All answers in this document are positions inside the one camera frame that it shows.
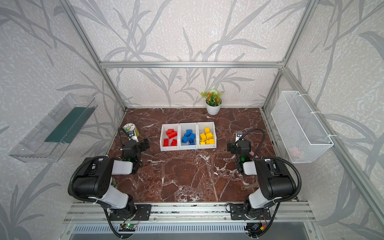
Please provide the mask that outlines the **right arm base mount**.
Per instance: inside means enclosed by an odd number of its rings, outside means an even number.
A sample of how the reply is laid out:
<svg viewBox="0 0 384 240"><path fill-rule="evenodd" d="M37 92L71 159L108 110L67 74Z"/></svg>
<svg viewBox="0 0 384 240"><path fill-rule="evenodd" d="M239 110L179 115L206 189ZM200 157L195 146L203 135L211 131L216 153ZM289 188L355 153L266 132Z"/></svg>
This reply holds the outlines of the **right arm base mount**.
<svg viewBox="0 0 384 240"><path fill-rule="evenodd" d="M228 203L226 210L231 215L231 220L271 220L271 212L268 208L254 209L248 203Z"/></svg>

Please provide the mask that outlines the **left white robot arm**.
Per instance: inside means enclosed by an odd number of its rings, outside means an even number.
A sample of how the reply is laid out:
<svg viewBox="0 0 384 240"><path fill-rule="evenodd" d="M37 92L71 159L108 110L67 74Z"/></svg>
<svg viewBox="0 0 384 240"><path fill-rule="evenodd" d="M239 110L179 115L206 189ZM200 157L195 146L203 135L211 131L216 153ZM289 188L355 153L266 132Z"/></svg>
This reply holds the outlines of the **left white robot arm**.
<svg viewBox="0 0 384 240"><path fill-rule="evenodd" d="M104 209L136 212L133 197L112 186L113 175L136 174L141 152L150 148L149 140L130 140L123 144L123 158L97 156L85 158L71 176L68 193L77 200L98 203Z"/></svg>

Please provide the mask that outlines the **red square lego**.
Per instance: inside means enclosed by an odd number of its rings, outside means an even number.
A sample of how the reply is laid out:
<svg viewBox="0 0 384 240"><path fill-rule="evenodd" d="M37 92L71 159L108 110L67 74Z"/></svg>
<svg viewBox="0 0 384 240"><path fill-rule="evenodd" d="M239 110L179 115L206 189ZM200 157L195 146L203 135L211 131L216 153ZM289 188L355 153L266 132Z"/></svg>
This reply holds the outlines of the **red square lego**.
<svg viewBox="0 0 384 240"><path fill-rule="evenodd" d="M174 132L173 129L169 129L169 130L166 131L166 134L168 135L168 134L171 134L171 133L173 133L173 132Z"/></svg>

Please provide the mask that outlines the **long red lego brick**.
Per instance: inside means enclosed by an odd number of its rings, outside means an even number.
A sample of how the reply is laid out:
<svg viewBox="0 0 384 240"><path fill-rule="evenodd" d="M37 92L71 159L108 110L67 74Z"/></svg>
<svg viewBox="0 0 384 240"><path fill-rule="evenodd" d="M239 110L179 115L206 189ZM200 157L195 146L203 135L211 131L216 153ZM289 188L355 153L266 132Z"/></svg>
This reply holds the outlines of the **long red lego brick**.
<svg viewBox="0 0 384 240"><path fill-rule="evenodd" d="M163 146L168 147L169 146L169 139L164 139Z"/></svg>

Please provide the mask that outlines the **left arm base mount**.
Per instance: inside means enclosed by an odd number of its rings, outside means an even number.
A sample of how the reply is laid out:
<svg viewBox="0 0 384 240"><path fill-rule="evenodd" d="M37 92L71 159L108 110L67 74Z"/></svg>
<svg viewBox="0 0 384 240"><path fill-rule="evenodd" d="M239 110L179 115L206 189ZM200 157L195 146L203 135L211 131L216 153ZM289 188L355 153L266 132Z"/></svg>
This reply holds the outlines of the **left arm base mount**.
<svg viewBox="0 0 384 240"><path fill-rule="evenodd" d="M152 205L138 204L121 210L111 210L109 215L111 221L148 221Z"/></svg>

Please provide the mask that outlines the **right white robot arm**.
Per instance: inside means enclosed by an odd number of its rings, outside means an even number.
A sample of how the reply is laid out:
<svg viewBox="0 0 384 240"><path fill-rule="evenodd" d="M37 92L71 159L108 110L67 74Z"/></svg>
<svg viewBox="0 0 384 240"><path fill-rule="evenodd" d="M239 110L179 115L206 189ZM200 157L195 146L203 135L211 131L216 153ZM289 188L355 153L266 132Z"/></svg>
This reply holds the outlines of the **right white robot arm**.
<svg viewBox="0 0 384 240"><path fill-rule="evenodd" d="M258 177L259 188L244 202L247 215L292 200L299 194L302 178L289 161L276 156L252 156L251 143L244 140L228 143L227 150L237 157L236 167L241 174Z"/></svg>

